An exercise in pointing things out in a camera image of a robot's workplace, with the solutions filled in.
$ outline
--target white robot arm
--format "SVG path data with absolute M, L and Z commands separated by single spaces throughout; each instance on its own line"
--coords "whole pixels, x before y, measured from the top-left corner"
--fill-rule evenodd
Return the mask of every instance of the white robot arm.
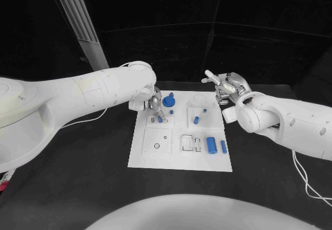
M 253 92 L 237 73 L 214 75 L 203 82 L 216 83 L 217 101 L 236 106 L 223 111 L 226 122 L 239 121 L 250 133 L 269 137 L 278 144 L 317 158 L 332 160 L 332 108 Z
M 130 101 L 130 109 L 155 110 L 161 90 L 146 62 L 77 77 L 39 82 L 0 78 L 0 172 L 26 164 L 61 127 L 76 118 Z

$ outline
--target white cable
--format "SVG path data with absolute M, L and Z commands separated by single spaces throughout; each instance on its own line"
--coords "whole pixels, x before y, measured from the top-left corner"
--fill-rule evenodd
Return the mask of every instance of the white cable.
M 295 162 L 295 166 L 296 166 L 298 172 L 299 172 L 299 174 L 301 174 L 301 177 L 304 178 L 304 181 L 305 181 L 305 183 L 307 183 L 305 188 L 307 188 L 307 194 L 308 194 L 308 196 L 312 197 L 312 198 L 315 198 L 315 199 L 322 199 L 322 200 L 325 201 L 325 203 L 332 207 L 331 202 L 328 202 L 328 200 L 332 200 L 332 198 L 330 198 L 330 197 L 322 197 L 321 194 L 317 192 L 317 190 L 311 187 L 309 181 L 308 181 L 308 174 L 307 174 L 305 168 L 304 168 L 304 166 L 302 166 L 302 164 L 299 163 L 299 160 L 298 160 L 298 158 L 296 158 L 296 152 L 295 152 L 294 150 L 292 150 L 292 152 L 294 152 L 294 162 Z M 304 172 L 305 172 L 305 176 L 304 176 L 304 174 L 302 174 L 302 172 L 301 172 L 299 167 L 298 167 L 296 164 L 299 164 L 299 166 L 301 166 L 301 168 L 302 168 L 302 170 L 304 170 Z M 308 187 L 309 187 L 311 190 L 318 194 L 318 196 L 312 196 L 312 195 L 309 194 L 309 192 L 308 192 Z
M 126 66 L 126 65 L 129 65 L 129 64 L 130 64 L 130 62 L 125 63 L 125 64 L 123 64 L 123 65 L 120 65 L 119 67 L 123 67 L 123 66 Z M 102 118 L 102 116 L 104 115 L 106 111 L 107 111 L 107 108 L 106 108 L 106 110 L 104 110 L 103 114 L 102 114 L 97 118 L 94 118 L 94 119 L 91 119 L 91 120 L 86 120 L 86 121 L 78 121 L 78 122 L 74 122 L 74 123 L 71 123 L 70 125 L 63 126 L 61 128 L 65 128 L 65 127 L 68 127 L 68 126 L 71 126 L 71 125 L 74 125 L 74 124 L 78 124 L 78 123 L 83 123 L 83 122 L 89 122 L 89 121 L 94 121 L 94 120 L 100 119 L 100 118 Z

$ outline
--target blue object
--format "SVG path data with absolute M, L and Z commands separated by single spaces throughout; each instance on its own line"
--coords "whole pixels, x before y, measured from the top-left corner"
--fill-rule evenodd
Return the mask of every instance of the blue object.
M 164 105 L 166 107 L 172 107 L 175 105 L 175 98 L 174 98 L 174 96 L 175 96 L 174 93 L 171 93 L 169 96 L 165 97 L 165 99 L 164 99 Z
M 226 145 L 226 141 L 221 141 L 221 147 L 223 147 L 223 152 L 227 153 L 227 145 Z
M 200 117 L 195 117 L 194 124 L 197 125 L 200 123 Z
M 217 151 L 217 143 L 216 143 L 216 138 L 214 137 L 210 137 L 207 138 L 207 145 L 208 145 L 208 151 L 210 151 L 210 154 L 217 154 L 218 151 Z

